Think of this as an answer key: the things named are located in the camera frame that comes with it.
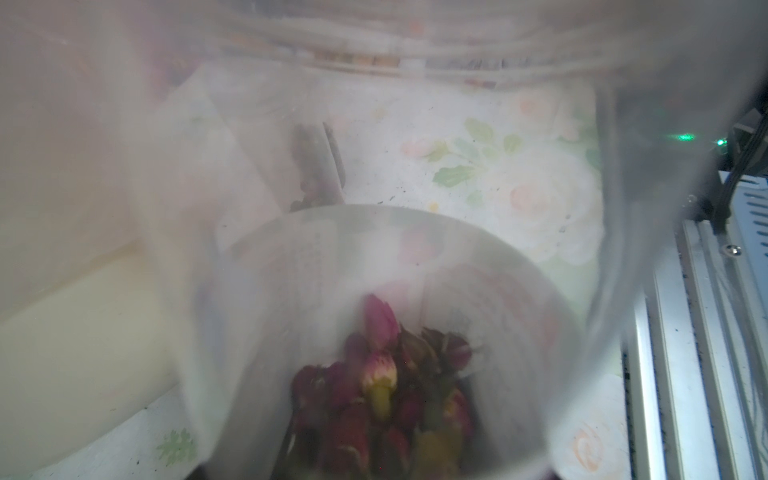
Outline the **clear jar with rose tea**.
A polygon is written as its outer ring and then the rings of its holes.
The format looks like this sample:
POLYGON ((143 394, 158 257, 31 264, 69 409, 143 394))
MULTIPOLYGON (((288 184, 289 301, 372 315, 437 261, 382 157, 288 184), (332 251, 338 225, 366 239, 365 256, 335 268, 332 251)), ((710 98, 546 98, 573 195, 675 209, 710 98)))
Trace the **clear jar with rose tea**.
POLYGON ((211 479, 561 471, 763 1, 104 1, 211 479))

